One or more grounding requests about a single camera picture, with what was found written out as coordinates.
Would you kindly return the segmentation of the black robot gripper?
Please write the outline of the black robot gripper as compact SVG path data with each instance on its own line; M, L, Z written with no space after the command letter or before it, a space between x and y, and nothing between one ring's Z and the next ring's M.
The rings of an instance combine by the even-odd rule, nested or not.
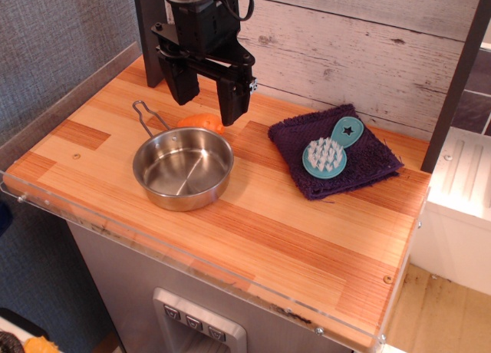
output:
M166 0L172 24L157 22L159 63L178 105L199 93L197 75L216 82L222 125L233 125L249 109L255 87L254 57L238 41L241 23L254 12L249 0L240 15L239 0Z

